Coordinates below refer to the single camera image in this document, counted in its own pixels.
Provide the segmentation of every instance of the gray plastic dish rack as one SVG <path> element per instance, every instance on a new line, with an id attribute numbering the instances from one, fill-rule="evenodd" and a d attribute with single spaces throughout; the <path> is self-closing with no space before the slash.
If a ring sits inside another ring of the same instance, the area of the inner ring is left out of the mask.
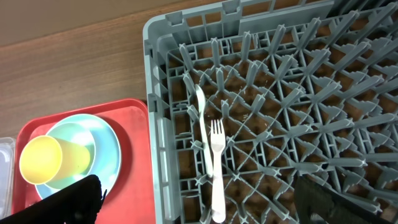
<path id="1" fill-rule="evenodd" d="M 298 223 L 300 175 L 398 223 L 398 3 L 276 6 L 219 2 L 144 26 L 156 222 L 211 220 L 199 84 L 207 124 L 227 133 L 226 223 Z"/>

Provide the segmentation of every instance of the yellow cup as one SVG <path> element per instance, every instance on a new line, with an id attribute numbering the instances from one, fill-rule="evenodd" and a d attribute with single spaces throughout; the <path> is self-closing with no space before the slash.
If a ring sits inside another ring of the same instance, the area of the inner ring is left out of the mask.
<path id="1" fill-rule="evenodd" d="M 19 170 L 31 184 L 60 180 L 87 169 L 90 152 L 85 146 L 51 136 L 30 140 L 19 159 Z"/>

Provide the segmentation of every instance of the plate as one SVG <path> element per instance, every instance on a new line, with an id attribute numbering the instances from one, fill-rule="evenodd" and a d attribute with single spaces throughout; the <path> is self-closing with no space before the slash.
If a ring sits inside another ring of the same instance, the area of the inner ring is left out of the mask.
<path id="1" fill-rule="evenodd" d="M 88 175 L 97 175 L 101 181 L 102 193 L 104 194 L 105 190 L 109 193 L 118 178 L 121 167 L 121 149 L 116 133 L 106 121 L 91 114 L 69 116 L 58 122 L 55 127 L 65 123 L 79 124 L 92 133 L 96 144 L 96 154 Z M 41 199 L 59 191 L 44 184 L 35 187 Z"/>
<path id="2" fill-rule="evenodd" d="M 95 141 L 89 129 L 84 128 L 82 125 L 77 123 L 63 123 L 52 127 L 46 135 L 85 146 L 90 152 L 90 163 L 88 164 L 87 170 L 81 174 L 73 175 L 61 180 L 50 181 L 45 185 L 55 189 L 63 189 L 76 181 L 83 179 L 93 169 L 92 165 L 95 159 Z"/>

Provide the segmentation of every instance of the wooden table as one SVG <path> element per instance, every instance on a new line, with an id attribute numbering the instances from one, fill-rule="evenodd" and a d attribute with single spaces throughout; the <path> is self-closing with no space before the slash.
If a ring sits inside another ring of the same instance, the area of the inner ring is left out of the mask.
<path id="1" fill-rule="evenodd" d="M 122 98 L 145 100 L 144 24 L 213 2 L 182 1 L 0 47 L 0 137 L 16 138 L 40 116 Z"/>

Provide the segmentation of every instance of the fork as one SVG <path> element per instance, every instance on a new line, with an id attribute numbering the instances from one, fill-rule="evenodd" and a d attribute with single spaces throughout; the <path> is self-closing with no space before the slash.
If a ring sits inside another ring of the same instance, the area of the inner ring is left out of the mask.
<path id="1" fill-rule="evenodd" d="M 221 155 L 225 148 L 225 132 L 221 120 L 211 121 L 211 150 L 213 151 L 213 190 L 211 193 L 211 217 L 217 223 L 225 220 L 225 196 Z"/>

